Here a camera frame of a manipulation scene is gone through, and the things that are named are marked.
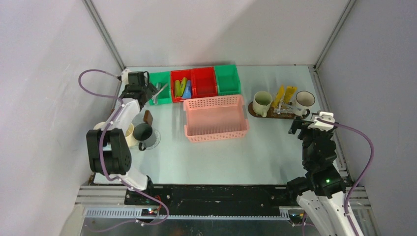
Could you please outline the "brown wooden oval tray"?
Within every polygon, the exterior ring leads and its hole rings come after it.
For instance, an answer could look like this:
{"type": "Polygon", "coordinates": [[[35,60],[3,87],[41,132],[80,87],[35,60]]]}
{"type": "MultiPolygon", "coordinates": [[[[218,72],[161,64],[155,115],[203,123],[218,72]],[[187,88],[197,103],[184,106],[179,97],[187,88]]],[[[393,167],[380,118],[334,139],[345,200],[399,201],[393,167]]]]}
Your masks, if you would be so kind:
{"type": "MultiPolygon", "coordinates": [[[[275,119],[295,119],[296,117],[299,117],[301,120],[308,118],[308,116],[311,114],[310,110],[307,109],[306,110],[307,113],[305,115],[302,116],[296,116],[294,113],[275,113],[274,112],[274,108],[270,107],[269,110],[267,111],[267,115],[265,116],[265,118],[275,118],[275,119]]],[[[253,102],[250,102],[248,105],[248,112],[250,115],[252,115],[253,117],[256,118],[263,118],[263,116],[255,113],[255,111],[253,110],[253,102]]]]}

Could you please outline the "green bin far right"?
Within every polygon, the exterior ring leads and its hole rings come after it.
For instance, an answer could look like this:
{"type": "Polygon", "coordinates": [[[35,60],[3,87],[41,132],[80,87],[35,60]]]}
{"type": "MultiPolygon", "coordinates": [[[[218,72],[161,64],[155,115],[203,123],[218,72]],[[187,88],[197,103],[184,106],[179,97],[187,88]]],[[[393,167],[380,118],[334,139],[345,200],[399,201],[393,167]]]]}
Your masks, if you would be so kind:
{"type": "Polygon", "coordinates": [[[218,96],[241,94],[241,85],[236,65],[217,65],[214,67],[218,96]]]}

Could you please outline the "light green mug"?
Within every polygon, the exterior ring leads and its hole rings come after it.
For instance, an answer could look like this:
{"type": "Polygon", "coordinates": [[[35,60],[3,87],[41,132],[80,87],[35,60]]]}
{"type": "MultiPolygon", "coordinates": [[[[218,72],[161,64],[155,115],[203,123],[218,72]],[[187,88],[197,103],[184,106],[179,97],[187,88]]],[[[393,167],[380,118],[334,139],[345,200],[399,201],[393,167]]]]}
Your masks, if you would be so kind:
{"type": "Polygon", "coordinates": [[[253,111],[257,115],[266,117],[272,104],[272,95],[267,91],[259,91],[254,95],[252,102],[253,111]]]}

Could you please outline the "green toothpaste tube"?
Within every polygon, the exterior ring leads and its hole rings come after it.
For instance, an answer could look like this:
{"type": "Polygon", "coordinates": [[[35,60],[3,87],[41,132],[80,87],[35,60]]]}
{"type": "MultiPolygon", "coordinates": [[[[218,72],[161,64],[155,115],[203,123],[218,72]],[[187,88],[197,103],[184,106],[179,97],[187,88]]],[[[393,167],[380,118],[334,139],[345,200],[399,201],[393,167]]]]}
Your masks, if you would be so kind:
{"type": "Polygon", "coordinates": [[[184,91],[185,91],[185,87],[186,87],[186,83],[187,83],[187,78],[186,77],[183,77],[182,78],[182,80],[181,80],[181,82],[180,82],[180,95],[182,96],[183,95],[183,93],[184,93],[184,91]]]}
{"type": "Polygon", "coordinates": [[[174,82],[174,95],[175,97],[182,97],[180,80],[175,80],[174,82]]]}

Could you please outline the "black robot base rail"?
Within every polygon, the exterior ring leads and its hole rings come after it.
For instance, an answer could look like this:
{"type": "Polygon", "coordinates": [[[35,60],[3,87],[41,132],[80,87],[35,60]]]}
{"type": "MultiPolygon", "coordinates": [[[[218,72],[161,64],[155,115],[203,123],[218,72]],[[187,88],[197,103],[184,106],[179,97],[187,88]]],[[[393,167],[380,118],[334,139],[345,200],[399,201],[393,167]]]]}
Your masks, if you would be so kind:
{"type": "Polygon", "coordinates": [[[168,207],[170,217],[282,216],[280,210],[298,207],[284,185],[155,184],[145,193],[156,199],[127,190],[124,204],[160,207],[161,201],[168,207]]]}

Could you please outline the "brown wooden toothbrush holder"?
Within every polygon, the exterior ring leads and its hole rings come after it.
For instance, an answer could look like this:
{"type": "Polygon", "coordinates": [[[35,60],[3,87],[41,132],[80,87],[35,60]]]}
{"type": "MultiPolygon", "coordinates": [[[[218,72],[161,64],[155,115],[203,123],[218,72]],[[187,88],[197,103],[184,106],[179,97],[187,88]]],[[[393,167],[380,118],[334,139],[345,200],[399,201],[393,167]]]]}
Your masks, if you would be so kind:
{"type": "Polygon", "coordinates": [[[143,122],[152,126],[153,123],[153,116],[149,110],[145,110],[143,122]]]}

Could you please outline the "pink perforated basket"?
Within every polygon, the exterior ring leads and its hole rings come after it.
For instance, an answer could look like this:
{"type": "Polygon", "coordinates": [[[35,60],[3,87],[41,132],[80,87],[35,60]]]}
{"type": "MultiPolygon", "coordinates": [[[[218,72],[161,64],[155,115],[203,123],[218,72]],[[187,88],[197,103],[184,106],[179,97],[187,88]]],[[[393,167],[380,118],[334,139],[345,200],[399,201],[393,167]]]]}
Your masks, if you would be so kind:
{"type": "Polygon", "coordinates": [[[185,136],[194,143],[241,138],[249,129],[240,94],[188,99],[183,110],[185,136]]]}

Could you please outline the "red bin with holder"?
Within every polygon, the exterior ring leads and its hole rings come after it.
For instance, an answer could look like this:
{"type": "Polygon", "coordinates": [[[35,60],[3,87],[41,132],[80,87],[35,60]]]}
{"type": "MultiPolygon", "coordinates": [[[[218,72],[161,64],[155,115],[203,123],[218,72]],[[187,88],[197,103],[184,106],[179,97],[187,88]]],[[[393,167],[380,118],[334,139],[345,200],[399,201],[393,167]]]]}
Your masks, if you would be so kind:
{"type": "Polygon", "coordinates": [[[192,97],[203,98],[218,95],[214,67],[191,69],[192,97]]]}

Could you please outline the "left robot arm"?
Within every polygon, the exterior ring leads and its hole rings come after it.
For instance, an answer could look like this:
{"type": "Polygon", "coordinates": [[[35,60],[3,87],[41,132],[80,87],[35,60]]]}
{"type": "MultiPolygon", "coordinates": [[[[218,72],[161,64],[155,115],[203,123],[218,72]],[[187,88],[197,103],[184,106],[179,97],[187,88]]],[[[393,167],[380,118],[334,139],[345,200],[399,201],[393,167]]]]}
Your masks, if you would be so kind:
{"type": "Polygon", "coordinates": [[[125,133],[135,116],[159,91],[150,82],[147,71],[128,72],[127,80],[119,96],[98,94],[80,85],[91,95],[114,99],[119,103],[100,128],[91,129],[86,134],[89,165],[94,173],[104,175],[108,181],[117,180],[130,190],[137,191],[136,198],[149,205],[155,200],[155,191],[148,187],[149,177],[132,167],[125,133]]]}

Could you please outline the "cream mug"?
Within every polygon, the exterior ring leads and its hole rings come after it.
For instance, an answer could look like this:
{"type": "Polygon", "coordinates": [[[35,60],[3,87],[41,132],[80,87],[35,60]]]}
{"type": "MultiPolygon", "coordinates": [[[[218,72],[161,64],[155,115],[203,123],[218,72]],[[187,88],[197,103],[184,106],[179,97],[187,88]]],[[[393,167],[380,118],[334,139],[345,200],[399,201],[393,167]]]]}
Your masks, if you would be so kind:
{"type": "Polygon", "coordinates": [[[134,126],[132,123],[130,123],[125,133],[125,140],[129,148],[137,144],[137,140],[134,138],[133,132],[134,132],[134,126]]]}

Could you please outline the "white mug dark rim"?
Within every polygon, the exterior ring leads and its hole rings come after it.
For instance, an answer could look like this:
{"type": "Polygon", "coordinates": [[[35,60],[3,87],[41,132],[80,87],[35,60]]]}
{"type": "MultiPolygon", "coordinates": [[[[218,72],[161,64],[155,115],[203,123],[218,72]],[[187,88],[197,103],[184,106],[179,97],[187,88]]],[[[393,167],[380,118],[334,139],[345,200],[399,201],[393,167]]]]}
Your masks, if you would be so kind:
{"type": "Polygon", "coordinates": [[[315,104],[315,96],[308,91],[299,91],[295,96],[294,114],[300,117],[310,115],[310,108],[315,104]]]}

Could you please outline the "green bin with toothbrushes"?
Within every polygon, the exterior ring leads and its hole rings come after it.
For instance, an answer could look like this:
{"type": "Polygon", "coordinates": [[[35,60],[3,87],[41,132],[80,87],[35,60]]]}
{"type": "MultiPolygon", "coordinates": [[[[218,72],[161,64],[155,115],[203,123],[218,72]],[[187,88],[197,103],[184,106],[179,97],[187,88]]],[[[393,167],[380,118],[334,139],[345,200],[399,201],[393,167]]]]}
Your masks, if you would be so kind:
{"type": "Polygon", "coordinates": [[[164,88],[156,98],[156,102],[149,101],[151,106],[172,103],[171,95],[171,75],[169,71],[150,73],[150,82],[157,87],[158,90],[164,88]]]}

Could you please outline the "white toothbrush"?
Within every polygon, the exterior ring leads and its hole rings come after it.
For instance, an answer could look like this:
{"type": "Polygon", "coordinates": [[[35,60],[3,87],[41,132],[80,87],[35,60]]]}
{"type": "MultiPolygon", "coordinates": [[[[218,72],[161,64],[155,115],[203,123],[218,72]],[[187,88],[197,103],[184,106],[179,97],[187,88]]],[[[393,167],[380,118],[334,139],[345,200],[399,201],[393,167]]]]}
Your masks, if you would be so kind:
{"type": "Polygon", "coordinates": [[[283,106],[282,106],[282,108],[284,109],[284,110],[301,110],[301,108],[298,108],[297,106],[293,106],[293,105],[290,105],[290,104],[284,104],[283,106]]]}

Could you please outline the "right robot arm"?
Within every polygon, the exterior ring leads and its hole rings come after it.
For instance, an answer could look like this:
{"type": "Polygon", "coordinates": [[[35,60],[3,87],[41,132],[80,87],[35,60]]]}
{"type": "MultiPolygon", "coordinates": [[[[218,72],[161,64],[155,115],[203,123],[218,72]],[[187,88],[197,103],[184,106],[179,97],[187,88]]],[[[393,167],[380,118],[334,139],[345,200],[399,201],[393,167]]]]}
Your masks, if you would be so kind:
{"type": "Polygon", "coordinates": [[[334,119],[324,116],[303,121],[295,118],[289,134],[299,131],[302,141],[304,177],[286,184],[286,199],[301,206],[319,233],[323,236],[361,236],[363,232],[352,213],[349,193],[340,173],[334,166],[337,158],[336,143],[332,140],[334,119]]]}

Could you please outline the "black mug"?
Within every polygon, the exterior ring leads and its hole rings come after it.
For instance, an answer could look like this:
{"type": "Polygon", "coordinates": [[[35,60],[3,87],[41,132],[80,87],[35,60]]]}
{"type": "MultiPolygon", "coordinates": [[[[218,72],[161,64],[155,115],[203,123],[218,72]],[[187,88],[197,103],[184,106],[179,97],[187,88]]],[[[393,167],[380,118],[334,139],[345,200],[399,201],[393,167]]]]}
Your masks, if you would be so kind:
{"type": "Polygon", "coordinates": [[[135,126],[133,136],[139,142],[138,148],[140,151],[144,151],[153,146],[157,141],[157,137],[152,126],[146,123],[141,123],[135,126]]]}

